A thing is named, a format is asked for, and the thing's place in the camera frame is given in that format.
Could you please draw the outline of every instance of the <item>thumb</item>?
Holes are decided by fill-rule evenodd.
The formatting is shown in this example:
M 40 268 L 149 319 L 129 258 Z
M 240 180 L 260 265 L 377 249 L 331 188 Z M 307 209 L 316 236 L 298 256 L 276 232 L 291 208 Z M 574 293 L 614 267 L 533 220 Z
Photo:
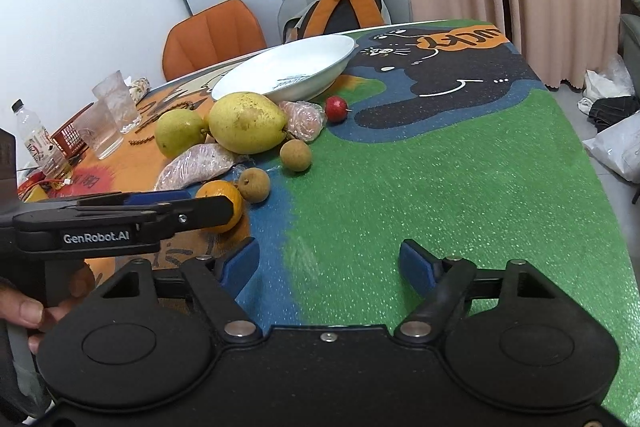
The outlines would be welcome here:
M 40 302 L 0 284 L 0 319 L 36 329 L 42 322 L 43 311 L 44 306 Z

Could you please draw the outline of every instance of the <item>metal pin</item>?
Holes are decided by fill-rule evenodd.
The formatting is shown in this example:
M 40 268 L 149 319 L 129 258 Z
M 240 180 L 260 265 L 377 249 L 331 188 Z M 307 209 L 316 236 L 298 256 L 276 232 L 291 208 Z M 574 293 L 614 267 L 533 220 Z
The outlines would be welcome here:
M 323 342 L 335 342 L 336 340 L 338 340 L 338 335 L 336 333 L 325 331 L 320 335 L 320 340 Z
M 225 333 L 232 337 L 248 337 L 255 330 L 255 324 L 249 321 L 232 321 L 225 325 Z
M 431 325 L 422 321 L 408 321 L 400 326 L 400 332 L 407 337 L 426 337 L 431 333 Z

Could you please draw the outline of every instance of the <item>red fruit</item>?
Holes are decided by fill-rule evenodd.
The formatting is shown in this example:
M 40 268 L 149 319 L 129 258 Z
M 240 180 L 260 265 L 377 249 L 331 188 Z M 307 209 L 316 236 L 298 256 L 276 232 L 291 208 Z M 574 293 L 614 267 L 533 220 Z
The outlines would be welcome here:
M 347 103 L 339 96 L 330 96 L 324 103 L 326 119 L 331 123 L 339 123 L 347 118 Z

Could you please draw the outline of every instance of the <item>large white bowl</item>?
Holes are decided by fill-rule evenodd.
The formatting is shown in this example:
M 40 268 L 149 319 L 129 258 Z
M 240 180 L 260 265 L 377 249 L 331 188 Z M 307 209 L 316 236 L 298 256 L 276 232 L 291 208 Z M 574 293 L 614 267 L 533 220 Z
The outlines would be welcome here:
M 347 67 L 356 42 L 347 35 L 320 35 L 289 42 L 250 58 L 213 87 L 220 100 L 230 92 L 258 92 L 273 102 L 309 100 Z

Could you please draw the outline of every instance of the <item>human hand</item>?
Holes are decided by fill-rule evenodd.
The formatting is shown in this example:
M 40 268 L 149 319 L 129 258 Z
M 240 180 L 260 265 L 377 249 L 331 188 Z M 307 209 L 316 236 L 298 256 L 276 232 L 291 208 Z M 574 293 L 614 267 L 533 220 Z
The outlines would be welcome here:
M 52 308 L 45 308 L 35 299 L 31 299 L 18 290 L 0 283 L 0 319 L 30 330 L 40 330 L 44 333 L 68 314 L 94 288 L 94 273 L 87 264 L 71 277 L 69 282 L 71 297 Z M 29 349 L 34 354 L 38 351 L 38 345 L 44 336 L 43 333 L 37 333 L 29 337 Z

